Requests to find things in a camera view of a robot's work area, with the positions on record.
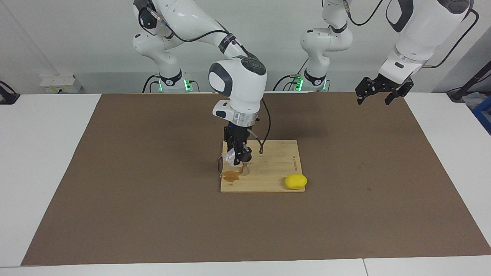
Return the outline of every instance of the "brown mat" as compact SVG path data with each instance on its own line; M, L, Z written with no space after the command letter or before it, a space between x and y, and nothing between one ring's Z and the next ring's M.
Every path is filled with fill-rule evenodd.
M404 100L266 95L308 189L225 194L218 99L103 95L22 265L491 254Z

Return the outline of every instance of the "crumpled plastic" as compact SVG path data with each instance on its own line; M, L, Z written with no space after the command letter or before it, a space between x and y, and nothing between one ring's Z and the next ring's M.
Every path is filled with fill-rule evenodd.
M227 163L229 163L231 166L235 166L234 165L234 161L235 161L235 150L233 148L231 150L229 150L223 156L223 160L226 161Z
M465 104L471 109L474 110L478 107L483 101L485 101L488 97L479 92L470 93L467 96L462 97Z

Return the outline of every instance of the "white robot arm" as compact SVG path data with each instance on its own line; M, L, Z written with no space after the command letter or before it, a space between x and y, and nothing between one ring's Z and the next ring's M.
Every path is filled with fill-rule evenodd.
M358 103L378 92L390 92L385 103L404 97L418 72L464 20L472 0L397 0L387 9L387 20L399 40L374 79L365 77L356 87Z
M322 89L329 68L327 53L347 50L353 42L343 0L325 0L322 18L329 26L305 31L300 41L309 56L303 72L303 90Z
M135 0L134 12L143 32L135 36L133 45L155 61L167 86L183 83L177 59L166 51L184 42L214 45L228 58L213 63L209 70L211 87L229 98L215 105L213 115L229 121L225 141L229 150L235 150L234 164L250 161L246 142L263 98L265 66L194 0Z

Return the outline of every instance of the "brown stain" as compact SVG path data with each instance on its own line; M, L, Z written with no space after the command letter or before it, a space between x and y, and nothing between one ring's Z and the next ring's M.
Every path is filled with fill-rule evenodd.
M227 182L234 182L240 179L241 173L234 170L229 170L221 173L221 177Z

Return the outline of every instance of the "wooden cutting board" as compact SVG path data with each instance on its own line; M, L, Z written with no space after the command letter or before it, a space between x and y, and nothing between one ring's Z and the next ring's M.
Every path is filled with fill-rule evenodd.
M231 166L223 162L221 174L222 193L301 193L285 185L285 178L291 174L302 174L299 147L296 140L266 141L264 153L259 154L259 143L248 141L252 149L252 160L248 163L250 174L239 173L242 164ZM227 144L223 143L223 156L227 153Z

